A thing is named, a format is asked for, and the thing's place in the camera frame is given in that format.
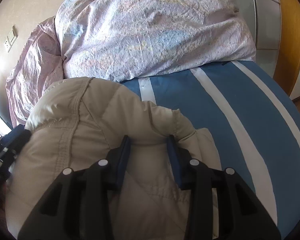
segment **blue striped bed sheet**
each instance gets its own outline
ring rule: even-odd
[[[300,219],[300,114],[258,65],[213,62],[123,84],[208,128],[222,168],[242,176],[287,236]]]

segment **puffer jacket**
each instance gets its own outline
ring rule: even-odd
[[[15,163],[6,197],[7,224],[15,237],[64,168],[90,167],[119,147],[125,134],[131,138],[131,154],[122,190],[109,199],[116,240],[184,237],[190,192],[180,191],[174,182],[168,135],[174,135],[194,158],[221,169],[207,129],[195,130],[179,110],[141,102],[125,86],[102,79],[53,83],[31,112],[26,129],[32,137]]]

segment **white switch plate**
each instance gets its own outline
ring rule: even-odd
[[[16,39],[17,39],[17,35],[16,35],[16,31],[13,26],[11,31],[9,32],[8,36],[6,37],[6,41],[4,42],[4,47],[6,48],[7,52],[10,51],[10,49]]]

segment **wooden trim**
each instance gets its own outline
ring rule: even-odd
[[[291,94],[300,71],[300,3],[280,0],[281,41],[273,79]]]

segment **silver screw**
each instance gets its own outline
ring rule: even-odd
[[[64,175],[69,175],[71,172],[72,172],[72,170],[70,168],[65,168],[62,173]]]
[[[199,165],[199,161],[197,159],[192,159],[192,160],[190,160],[190,165],[192,165],[192,166],[198,166]]]
[[[108,165],[108,161],[106,159],[102,159],[98,161],[99,166],[106,166]]]
[[[229,175],[233,175],[235,171],[232,168],[226,168],[226,173],[228,173]]]

